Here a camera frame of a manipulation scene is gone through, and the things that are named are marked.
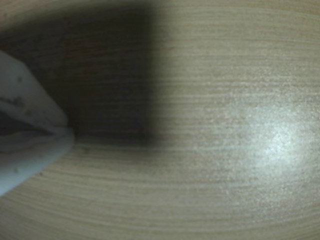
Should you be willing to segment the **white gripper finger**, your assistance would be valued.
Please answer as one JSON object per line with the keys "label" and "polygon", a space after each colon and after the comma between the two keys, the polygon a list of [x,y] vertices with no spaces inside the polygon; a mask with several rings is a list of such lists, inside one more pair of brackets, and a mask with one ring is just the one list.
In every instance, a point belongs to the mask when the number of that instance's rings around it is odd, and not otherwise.
{"label": "white gripper finger", "polygon": [[3,196],[48,165],[64,157],[74,145],[74,134],[18,137],[0,144],[0,195]]}
{"label": "white gripper finger", "polygon": [[0,52],[0,110],[50,133],[68,132],[68,118],[27,66]]}

